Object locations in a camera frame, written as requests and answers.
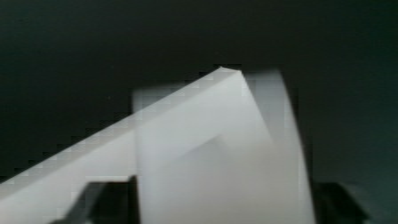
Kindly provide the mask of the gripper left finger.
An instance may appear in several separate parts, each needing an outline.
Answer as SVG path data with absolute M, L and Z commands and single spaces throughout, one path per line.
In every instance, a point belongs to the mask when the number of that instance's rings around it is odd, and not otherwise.
M 65 218 L 50 224 L 141 224 L 137 177 L 91 182 Z

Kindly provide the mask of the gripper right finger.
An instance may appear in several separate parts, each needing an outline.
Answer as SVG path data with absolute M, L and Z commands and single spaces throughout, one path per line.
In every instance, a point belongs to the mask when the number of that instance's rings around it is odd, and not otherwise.
M 343 185 L 336 182 L 315 183 L 311 190 L 317 224 L 365 224 L 370 215 Z

